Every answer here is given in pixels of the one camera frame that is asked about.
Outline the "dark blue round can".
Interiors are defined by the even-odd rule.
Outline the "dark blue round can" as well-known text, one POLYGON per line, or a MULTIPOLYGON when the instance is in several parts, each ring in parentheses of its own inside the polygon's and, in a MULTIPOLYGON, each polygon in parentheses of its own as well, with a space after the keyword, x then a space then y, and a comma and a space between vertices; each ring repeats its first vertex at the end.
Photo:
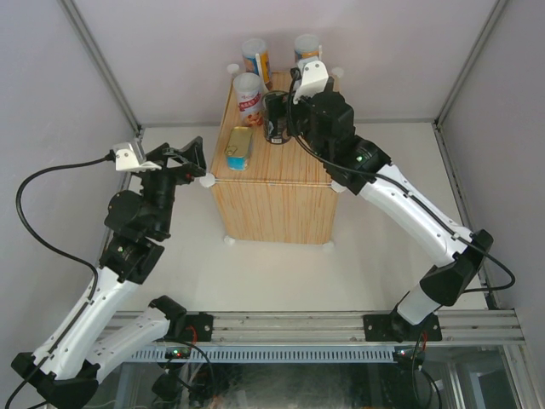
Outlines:
POLYGON ((288 93, 271 90, 263 98, 264 135, 267 142, 283 145, 289 141, 287 131, 287 97, 288 93))

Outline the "blue can with spoon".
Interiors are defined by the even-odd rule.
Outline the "blue can with spoon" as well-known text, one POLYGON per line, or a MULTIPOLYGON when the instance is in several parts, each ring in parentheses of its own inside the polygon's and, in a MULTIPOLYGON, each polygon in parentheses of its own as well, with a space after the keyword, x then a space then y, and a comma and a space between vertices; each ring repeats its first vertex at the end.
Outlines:
POLYGON ((246 71, 258 75, 271 90, 273 81, 267 43, 261 38, 251 38, 242 44, 241 50, 246 71))

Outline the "white red label can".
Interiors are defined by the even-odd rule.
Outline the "white red label can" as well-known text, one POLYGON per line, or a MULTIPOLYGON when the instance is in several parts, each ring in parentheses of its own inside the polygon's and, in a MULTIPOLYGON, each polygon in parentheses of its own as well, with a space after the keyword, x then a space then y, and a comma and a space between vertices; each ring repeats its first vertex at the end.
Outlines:
POLYGON ((232 86, 242 123, 245 126, 263 125, 261 78, 253 72, 240 73, 233 79, 232 86))

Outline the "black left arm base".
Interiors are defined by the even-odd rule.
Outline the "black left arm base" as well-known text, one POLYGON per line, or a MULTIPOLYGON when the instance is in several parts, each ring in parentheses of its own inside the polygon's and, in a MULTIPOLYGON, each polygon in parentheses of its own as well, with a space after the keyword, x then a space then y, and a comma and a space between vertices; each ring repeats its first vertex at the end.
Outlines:
POLYGON ((214 316, 204 312, 188 313, 172 298, 163 295, 150 301, 150 308, 160 311, 168 321, 167 331, 159 339, 168 342, 210 342, 214 316))

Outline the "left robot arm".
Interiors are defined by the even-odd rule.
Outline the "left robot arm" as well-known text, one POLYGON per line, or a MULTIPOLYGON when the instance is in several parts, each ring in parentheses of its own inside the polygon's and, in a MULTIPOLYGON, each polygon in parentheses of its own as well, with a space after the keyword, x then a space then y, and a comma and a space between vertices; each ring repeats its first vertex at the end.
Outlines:
POLYGON ((184 343, 187 311, 168 296, 150 301, 135 320, 101 338, 118 307, 146 281, 169 239, 175 190, 205 176, 204 141, 197 136, 182 148, 164 143, 146 153, 140 139, 114 146, 91 165, 113 162, 116 170, 141 180, 139 192, 112 196, 104 221, 112 238, 96 265, 62 251, 43 239, 22 209, 26 186, 52 171, 40 170, 19 186, 15 207, 21 223, 41 245, 89 268, 88 288, 56 331, 32 352, 19 353, 11 363, 22 377, 55 408, 83 408, 104 379, 133 353, 159 339, 184 343))

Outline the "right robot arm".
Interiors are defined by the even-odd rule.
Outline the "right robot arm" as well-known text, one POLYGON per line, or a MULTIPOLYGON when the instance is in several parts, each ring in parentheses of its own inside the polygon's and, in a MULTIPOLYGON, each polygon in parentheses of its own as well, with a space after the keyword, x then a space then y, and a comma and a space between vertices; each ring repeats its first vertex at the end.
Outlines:
POLYGON ((389 315, 393 334, 409 340, 422 322, 469 293, 493 243, 481 229, 454 222, 402 174, 374 142, 357 135, 353 109, 336 91, 297 98, 288 93, 287 119, 301 147, 323 166, 332 181, 373 204, 402 227, 431 257, 433 266, 389 315))

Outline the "gold rectangular tin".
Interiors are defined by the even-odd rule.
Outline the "gold rectangular tin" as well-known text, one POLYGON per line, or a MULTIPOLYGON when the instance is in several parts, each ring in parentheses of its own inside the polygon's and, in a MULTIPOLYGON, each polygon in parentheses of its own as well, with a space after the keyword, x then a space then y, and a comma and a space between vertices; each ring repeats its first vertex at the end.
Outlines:
POLYGON ((227 167, 246 170, 250 163, 254 130, 251 127, 233 127, 225 148, 227 167))

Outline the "blue yellow can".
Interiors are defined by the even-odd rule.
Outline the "blue yellow can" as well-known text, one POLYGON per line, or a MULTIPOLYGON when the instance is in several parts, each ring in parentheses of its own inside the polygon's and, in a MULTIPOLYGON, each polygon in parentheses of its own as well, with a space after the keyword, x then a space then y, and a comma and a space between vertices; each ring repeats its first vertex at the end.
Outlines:
POLYGON ((321 45, 318 36, 301 34, 294 42, 295 63, 300 60, 316 57, 321 59, 321 45))

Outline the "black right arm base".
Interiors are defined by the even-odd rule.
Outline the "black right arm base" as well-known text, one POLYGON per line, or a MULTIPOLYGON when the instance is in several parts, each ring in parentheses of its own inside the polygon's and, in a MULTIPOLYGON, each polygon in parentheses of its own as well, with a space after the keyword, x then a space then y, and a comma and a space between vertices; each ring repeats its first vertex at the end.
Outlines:
POLYGON ((417 341, 424 335, 428 341, 443 340, 439 318, 435 313, 428 314, 420 324, 410 324, 403 319, 395 308, 387 314, 364 314, 364 335, 368 342, 417 341))

